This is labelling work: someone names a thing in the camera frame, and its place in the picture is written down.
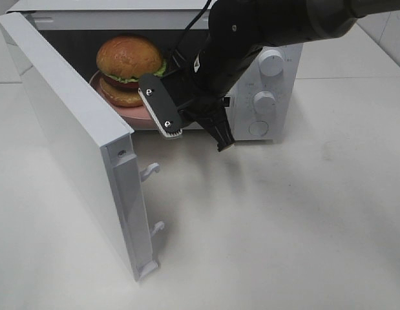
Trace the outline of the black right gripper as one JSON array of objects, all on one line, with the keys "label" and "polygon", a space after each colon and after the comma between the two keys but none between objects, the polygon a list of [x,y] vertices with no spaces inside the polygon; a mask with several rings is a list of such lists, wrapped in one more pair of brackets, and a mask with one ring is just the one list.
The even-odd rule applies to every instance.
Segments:
[{"label": "black right gripper", "polygon": [[216,140],[218,152],[235,143],[222,97],[201,89],[186,69],[165,74],[162,83],[184,125],[198,122]]}]

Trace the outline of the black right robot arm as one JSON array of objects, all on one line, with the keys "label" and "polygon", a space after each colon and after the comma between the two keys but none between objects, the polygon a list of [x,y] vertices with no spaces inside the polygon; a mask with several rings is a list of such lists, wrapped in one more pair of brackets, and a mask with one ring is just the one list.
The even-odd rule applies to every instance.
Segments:
[{"label": "black right robot arm", "polygon": [[400,1],[216,1],[202,47],[163,77],[176,119],[160,122],[166,138],[197,122],[219,151],[234,144],[224,96],[263,47],[281,47],[345,35],[368,15],[400,10]]}]

